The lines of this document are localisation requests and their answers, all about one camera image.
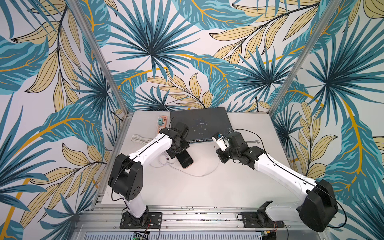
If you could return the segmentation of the black smartphone pink case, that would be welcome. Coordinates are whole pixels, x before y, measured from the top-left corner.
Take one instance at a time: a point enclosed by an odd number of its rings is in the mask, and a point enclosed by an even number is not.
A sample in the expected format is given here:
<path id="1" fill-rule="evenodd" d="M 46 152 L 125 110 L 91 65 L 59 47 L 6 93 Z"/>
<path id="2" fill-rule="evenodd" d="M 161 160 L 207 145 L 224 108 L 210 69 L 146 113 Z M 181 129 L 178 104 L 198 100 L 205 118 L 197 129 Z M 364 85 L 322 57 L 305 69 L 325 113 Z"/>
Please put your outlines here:
<path id="1" fill-rule="evenodd" d="M 190 165 L 194 163 L 194 160 L 192 159 L 192 157 L 187 151 L 183 151 L 179 154 L 176 154 L 176 158 L 178 159 L 183 169 L 188 168 Z"/>

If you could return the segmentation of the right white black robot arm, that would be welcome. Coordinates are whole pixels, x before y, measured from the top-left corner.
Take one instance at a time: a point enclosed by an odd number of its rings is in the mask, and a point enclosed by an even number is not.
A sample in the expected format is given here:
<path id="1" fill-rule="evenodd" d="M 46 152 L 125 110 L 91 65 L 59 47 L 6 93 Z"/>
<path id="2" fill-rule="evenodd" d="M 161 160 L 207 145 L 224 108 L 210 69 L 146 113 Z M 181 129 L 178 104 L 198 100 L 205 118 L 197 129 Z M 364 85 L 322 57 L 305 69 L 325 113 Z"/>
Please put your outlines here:
<path id="1" fill-rule="evenodd" d="M 216 133 L 212 139 L 218 145 L 216 153 L 222 163 L 238 161 L 269 176 L 297 197 L 298 200 L 292 203 L 268 202 L 263 209 L 270 220 L 301 222 L 321 233 L 339 211 L 334 189 L 326 180 L 316 181 L 299 174 L 273 159 L 265 147 L 248 146 L 239 132 Z"/>

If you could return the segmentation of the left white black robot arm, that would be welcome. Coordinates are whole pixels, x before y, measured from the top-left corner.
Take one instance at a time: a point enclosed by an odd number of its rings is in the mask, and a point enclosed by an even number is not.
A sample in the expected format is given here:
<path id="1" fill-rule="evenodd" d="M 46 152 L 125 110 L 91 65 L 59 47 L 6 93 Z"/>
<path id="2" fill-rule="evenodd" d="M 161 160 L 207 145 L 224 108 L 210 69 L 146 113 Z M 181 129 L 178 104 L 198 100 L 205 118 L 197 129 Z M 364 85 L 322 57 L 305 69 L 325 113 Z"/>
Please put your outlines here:
<path id="1" fill-rule="evenodd" d="M 137 224 L 144 224 L 149 214 L 141 196 L 144 168 L 163 153 L 171 159 L 184 154 L 189 147 L 186 141 L 188 131 L 186 124 L 178 122 L 173 127 L 160 130 L 153 140 L 138 151 L 116 157 L 108 185 L 124 201 L 131 219 Z"/>

